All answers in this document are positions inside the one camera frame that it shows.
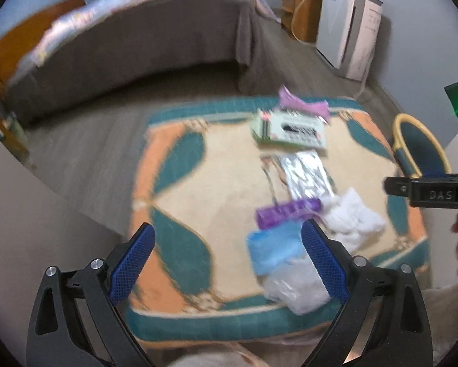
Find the green white medicine box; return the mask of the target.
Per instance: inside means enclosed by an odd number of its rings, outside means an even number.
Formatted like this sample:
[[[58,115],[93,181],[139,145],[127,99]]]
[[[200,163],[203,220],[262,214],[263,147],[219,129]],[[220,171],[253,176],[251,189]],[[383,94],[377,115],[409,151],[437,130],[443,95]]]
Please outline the green white medicine box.
[[[325,124],[320,116],[259,109],[253,115],[251,133],[258,143],[326,150]]]

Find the white tissue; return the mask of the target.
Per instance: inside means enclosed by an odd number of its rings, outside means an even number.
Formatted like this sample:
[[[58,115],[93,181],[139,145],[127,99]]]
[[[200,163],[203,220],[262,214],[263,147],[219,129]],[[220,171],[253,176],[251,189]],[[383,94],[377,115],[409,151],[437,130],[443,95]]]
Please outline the white tissue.
[[[319,218],[326,234],[342,243],[351,254],[386,228],[386,220],[369,209],[354,188],[328,198]]]

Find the white air purifier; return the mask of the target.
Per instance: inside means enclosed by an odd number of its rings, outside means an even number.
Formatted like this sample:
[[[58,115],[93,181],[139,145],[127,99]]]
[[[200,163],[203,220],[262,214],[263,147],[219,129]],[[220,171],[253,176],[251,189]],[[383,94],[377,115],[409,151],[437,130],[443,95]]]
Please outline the white air purifier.
[[[382,19],[380,0],[323,0],[315,47],[337,76],[361,81]]]

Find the blue crumpled glove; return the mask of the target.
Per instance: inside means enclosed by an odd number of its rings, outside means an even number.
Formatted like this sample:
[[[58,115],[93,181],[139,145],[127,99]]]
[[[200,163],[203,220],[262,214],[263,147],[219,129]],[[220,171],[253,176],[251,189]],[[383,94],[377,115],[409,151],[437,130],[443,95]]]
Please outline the blue crumpled glove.
[[[267,276],[305,252],[301,240],[302,225],[303,221],[285,221],[247,235],[246,246],[255,275]]]

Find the yellow teal trash bin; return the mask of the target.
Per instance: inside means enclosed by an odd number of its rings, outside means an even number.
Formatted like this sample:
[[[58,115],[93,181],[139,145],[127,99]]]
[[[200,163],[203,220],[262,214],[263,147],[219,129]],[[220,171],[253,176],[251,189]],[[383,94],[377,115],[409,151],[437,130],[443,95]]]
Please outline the yellow teal trash bin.
[[[413,116],[400,113],[392,123],[392,152],[406,177],[444,176],[452,167],[432,132]]]

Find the purple plastic tube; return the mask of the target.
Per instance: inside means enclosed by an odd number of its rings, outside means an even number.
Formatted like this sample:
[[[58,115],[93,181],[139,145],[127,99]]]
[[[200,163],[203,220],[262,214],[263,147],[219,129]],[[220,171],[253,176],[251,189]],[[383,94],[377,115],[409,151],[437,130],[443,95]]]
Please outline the purple plastic tube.
[[[319,198],[304,198],[257,209],[255,220],[259,229],[270,229],[285,221],[320,213],[323,208],[324,204]]]

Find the clear plastic bag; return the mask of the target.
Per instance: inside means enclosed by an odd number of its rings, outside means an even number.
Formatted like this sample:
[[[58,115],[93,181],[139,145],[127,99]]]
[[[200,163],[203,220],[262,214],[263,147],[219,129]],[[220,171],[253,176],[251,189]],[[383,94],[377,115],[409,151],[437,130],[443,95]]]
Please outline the clear plastic bag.
[[[263,281],[265,298],[287,306],[298,316],[315,312],[331,301],[309,257],[283,263]]]

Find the wooden nightstand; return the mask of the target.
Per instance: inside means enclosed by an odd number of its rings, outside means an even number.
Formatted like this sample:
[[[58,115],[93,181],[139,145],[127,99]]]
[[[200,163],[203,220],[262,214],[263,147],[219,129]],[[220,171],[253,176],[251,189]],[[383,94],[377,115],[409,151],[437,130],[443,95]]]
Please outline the wooden nightstand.
[[[281,26],[295,40],[314,44],[323,0],[282,0]]]

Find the bed with brown cover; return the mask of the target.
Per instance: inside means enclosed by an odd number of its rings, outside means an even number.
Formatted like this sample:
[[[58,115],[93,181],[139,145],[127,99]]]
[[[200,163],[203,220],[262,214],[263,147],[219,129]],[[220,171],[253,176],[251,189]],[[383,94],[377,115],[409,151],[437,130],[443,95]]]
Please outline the bed with brown cover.
[[[276,92],[283,75],[252,0],[159,0],[115,13],[6,85],[8,108],[28,123],[167,70],[233,62],[245,95]]]

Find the teal orange patterned rug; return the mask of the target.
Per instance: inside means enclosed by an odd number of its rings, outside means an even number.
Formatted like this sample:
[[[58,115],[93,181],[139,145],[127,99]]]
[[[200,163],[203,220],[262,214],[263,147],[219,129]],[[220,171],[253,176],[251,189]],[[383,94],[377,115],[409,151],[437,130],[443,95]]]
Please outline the teal orange patterned rug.
[[[155,246],[125,313],[142,345],[264,340],[331,322],[340,302],[302,246],[308,218],[375,266],[428,267],[422,213],[383,191],[399,172],[385,136],[357,102],[325,104],[328,118],[285,112],[276,97],[150,118],[131,226],[150,223]]]

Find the silver foil wrapper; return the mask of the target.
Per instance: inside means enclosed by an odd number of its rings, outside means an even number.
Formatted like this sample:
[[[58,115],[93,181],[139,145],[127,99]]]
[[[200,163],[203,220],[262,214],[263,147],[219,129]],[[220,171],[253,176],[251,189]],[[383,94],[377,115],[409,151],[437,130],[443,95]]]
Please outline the silver foil wrapper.
[[[316,151],[277,156],[285,183],[294,201],[334,196],[333,186]]]

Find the pink crumpled wrapper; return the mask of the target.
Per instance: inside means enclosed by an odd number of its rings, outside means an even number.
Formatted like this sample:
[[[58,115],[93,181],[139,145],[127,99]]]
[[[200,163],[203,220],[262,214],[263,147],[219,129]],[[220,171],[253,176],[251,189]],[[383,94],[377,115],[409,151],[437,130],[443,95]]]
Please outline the pink crumpled wrapper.
[[[330,120],[327,101],[305,102],[296,95],[293,95],[284,85],[279,89],[279,103],[277,104],[277,109],[317,116],[326,121],[326,123]]]

